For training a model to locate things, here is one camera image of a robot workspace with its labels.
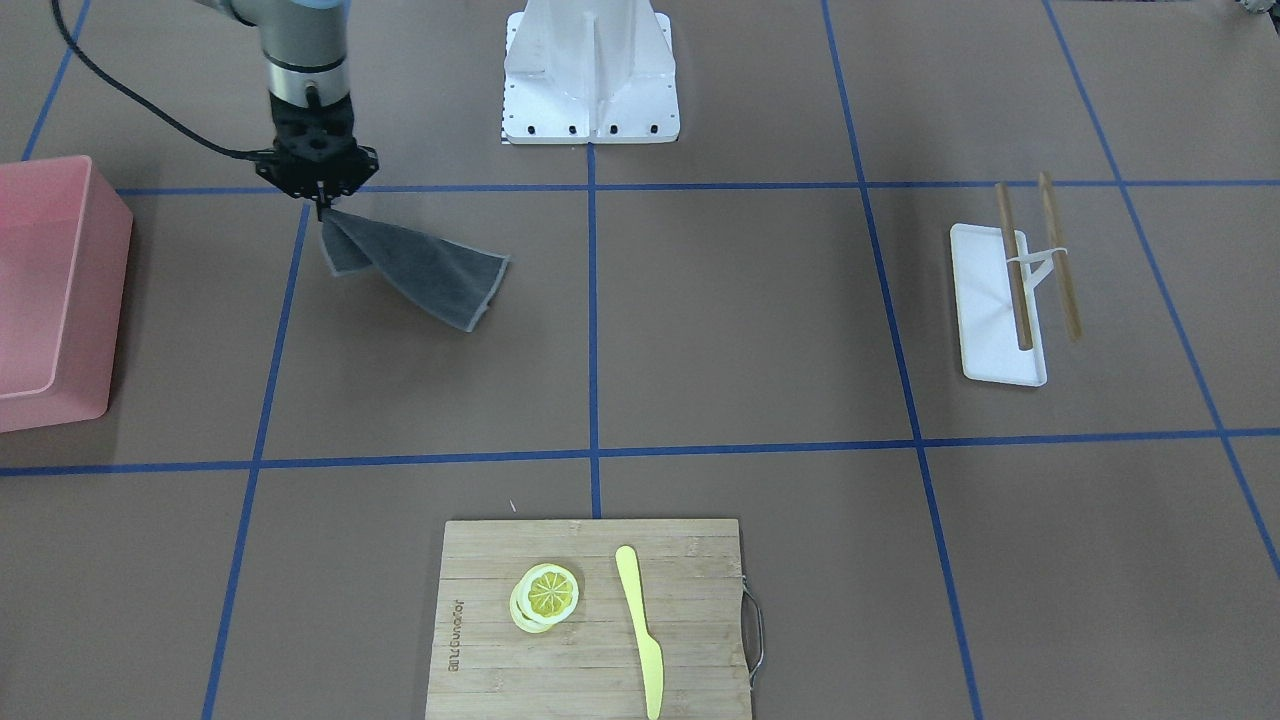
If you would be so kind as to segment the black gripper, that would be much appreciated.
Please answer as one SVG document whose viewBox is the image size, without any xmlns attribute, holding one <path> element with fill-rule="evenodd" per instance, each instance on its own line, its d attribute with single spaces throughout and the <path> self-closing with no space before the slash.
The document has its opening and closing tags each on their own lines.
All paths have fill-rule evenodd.
<svg viewBox="0 0 1280 720">
<path fill-rule="evenodd" d="M 356 193 L 379 172 L 376 150 L 355 137 L 351 96 L 305 108 L 271 96 L 270 114 L 273 145 L 253 159 L 253 169 L 283 193 L 312 201 L 319 222 L 335 199 Z"/>
</svg>

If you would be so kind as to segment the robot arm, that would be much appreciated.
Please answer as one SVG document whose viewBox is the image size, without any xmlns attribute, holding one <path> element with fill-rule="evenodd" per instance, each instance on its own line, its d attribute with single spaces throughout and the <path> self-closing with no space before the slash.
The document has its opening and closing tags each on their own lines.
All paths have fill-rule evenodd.
<svg viewBox="0 0 1280 720">
<path fill-rule="evenodd" d="M 271 145 L 247 152 L 255 172 L 325 219 L 379 169 L 355 135 L 343 1 L 207 1 L 257 31 L 268 69 Z"/>
</svg>

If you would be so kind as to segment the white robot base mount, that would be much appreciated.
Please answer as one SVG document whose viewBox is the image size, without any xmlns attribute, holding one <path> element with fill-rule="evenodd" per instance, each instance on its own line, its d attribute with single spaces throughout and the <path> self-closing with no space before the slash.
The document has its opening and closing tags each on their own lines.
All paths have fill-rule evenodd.
<svg viewBox="0 0 1280 720">
<path fill-rule="evenodd" d="M 529 1 L 504 40 L 503 142 L 678 140 L 672 23 L 652 3 Z"/>
</svg>

